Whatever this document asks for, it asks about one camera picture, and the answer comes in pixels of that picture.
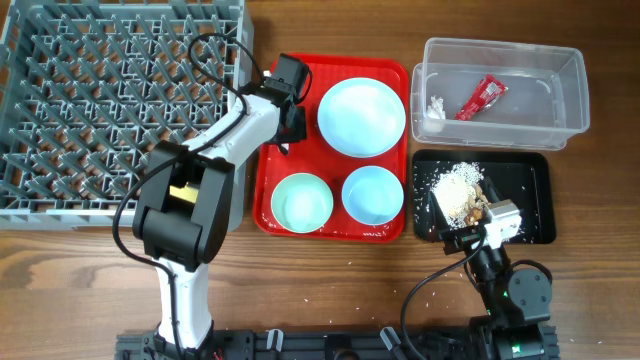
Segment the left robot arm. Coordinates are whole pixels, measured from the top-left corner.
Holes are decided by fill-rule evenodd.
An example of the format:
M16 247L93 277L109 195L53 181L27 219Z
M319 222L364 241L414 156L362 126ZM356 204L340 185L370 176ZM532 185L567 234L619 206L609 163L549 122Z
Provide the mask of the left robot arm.
M215 355L208 305L208 265L229 228L236 171L264 144L284 147L306 137L312 72L280 55L274 73L237 90L228 112L181 144L163 141L150 156L132 230L155 267L162 319L151 354L165 359Z

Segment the red sauce packet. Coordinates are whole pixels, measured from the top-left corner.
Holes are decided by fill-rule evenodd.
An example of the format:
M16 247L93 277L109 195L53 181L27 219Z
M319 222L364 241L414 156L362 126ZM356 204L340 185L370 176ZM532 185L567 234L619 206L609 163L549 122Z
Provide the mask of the red sauce packet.
M487 74L478 83L469 100L456 113L455 119L469 121L474 115L491 107L509 88L495 76Z

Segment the white tissue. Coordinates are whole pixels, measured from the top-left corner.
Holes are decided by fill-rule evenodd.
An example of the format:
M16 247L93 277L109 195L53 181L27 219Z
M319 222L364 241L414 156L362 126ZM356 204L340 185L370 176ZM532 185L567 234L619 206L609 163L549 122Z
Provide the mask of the white tissue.
M446 112L444 110L444 100L442 97L432 96L431 103L427 107L428 119L445 120Z

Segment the yellow plastic cup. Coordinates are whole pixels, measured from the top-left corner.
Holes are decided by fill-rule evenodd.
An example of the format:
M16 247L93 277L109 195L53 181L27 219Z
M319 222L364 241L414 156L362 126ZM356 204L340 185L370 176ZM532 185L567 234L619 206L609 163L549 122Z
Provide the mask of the yellow plastic cup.
M177 187L171 185L169 187L169 195L178 198L190 203L196 203L198 197L199 189L189 184L183 187Z

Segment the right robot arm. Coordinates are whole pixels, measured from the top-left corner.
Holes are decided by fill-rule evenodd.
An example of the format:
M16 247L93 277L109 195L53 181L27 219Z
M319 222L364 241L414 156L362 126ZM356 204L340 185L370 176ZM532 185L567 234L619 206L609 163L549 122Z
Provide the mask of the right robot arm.
M487 314L461 328L425 334L422 353L430 359L558 359L556 328L546 324L551 318L551 272L533 260L511 261L504 247L522 222L517 206L510 200L490 203L478 223L452 229L434 194L429 205L444 252L465 255L465 272Z

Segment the large light blue plate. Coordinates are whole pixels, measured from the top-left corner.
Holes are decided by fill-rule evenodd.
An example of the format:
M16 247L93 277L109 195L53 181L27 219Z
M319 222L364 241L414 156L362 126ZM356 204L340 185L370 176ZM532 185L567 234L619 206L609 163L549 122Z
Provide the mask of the large light blue plate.
M372 158L401 139L406 111L397 93L381 81L356 77L333 85L322 97L317 123L324 140L354 158Z

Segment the green bowl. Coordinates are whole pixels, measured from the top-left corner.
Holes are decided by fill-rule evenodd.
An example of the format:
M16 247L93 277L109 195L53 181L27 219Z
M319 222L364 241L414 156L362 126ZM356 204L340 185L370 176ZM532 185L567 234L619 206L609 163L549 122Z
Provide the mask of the green bowl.
M319 230L332 215L333 194L318 176L295 173L275 187L270 207L276 222L284 229L305 234Z

